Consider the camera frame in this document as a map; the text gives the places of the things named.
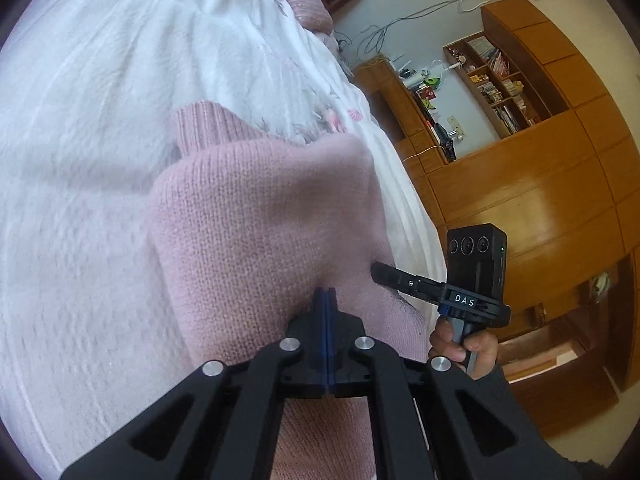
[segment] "bed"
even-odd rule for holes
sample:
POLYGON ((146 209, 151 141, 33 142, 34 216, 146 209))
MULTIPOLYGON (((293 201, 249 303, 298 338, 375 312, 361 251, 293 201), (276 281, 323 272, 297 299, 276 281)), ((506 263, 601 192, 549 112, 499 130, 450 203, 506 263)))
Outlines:
POLYGON ((444 281, 433 223, 322 39, 285 0, 31 2, 0 52, 5 455, 58 478, 193 370, 145 223, 179 107, 219 102, 301 144, 319 122, 360 137, 396 264, 444 281))

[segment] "electrical socket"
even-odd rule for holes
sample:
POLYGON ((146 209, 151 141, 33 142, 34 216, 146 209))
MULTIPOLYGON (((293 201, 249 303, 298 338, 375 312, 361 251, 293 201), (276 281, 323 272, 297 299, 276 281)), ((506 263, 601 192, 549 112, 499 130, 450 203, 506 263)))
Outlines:
POLYGON ((460 123, 458 122, 458 120, 456 119, 455 116, 451 116, 451 117, 447 118, 447 122, 456 131, 456 133, 458 134, 458 138, 459 139, 464 139, 465 138, 465 135, 466 135, 465 131, 462 129, 462 126, 460 126, 460 123))

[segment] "triangular cutout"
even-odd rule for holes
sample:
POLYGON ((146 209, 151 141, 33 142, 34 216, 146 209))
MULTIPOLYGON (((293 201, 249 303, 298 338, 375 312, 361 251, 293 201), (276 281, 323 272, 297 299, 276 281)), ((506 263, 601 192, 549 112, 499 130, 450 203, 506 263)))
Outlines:
POLYGON ((483 456, 493 456, 516 444, 516 437, 509 428, 475 400, 468 391, 457 390, 456 397, 465 412, 466 420, 483 456))
POLYGON ((194 397, 185 395, 130 440, 131 447, 155 459, 164 460, 193 406, 194 397))

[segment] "pink garment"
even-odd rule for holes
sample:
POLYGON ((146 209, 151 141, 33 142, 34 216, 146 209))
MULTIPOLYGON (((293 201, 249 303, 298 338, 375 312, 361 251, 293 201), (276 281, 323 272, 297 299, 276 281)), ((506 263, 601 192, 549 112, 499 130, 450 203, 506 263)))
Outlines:
POLYGON ((322 0, 287 0, 298 23, 306 30, 331 34, 334 20, 322 0))
MULTIPOLYGON (((367 334, 426 360, 418 311, 370 278, 391 263, 372 158, 356 137, 306 146, 256 130, 209 102, 177 114, 183 159, 150 196, 152 236, 194 365, 251 359, 282 338, 317 286, 367 334)), ((285 409, 272 479, 369 480, 364 399, 296 400, 285 409)))

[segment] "metal rivet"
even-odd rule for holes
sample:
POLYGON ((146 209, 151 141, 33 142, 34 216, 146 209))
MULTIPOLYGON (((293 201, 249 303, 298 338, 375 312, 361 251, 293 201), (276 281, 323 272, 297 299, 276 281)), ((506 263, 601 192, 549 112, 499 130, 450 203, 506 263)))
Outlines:
POLYGON ((222 370, 224 369, 225 365, 223 365, 220 361, 207 361, 202 365, 202 373, 209 377, 220 375, 222 373, 222 370))
POLYGON ((356 339, 355 341, 355 345, 356 348, 359 348, 360 350, 371 350, 373 348, 373 345, 375 345, 375 341, 373 341, 372 338, 367 337, 367 336, 362 336, 356 339))
POLYGON ((293 352, 300 348, 300 341, 298 341, 295 337, 286 337, 280 342, 280 348, 282 348, 285 352, 293 352))
POLYGON ((442 356, 434 357, 431 360, 431 368, 433 368, 437 372, 446 372, 447 370, 449 370, 449 368, 451 368, 451 361, 442 356))

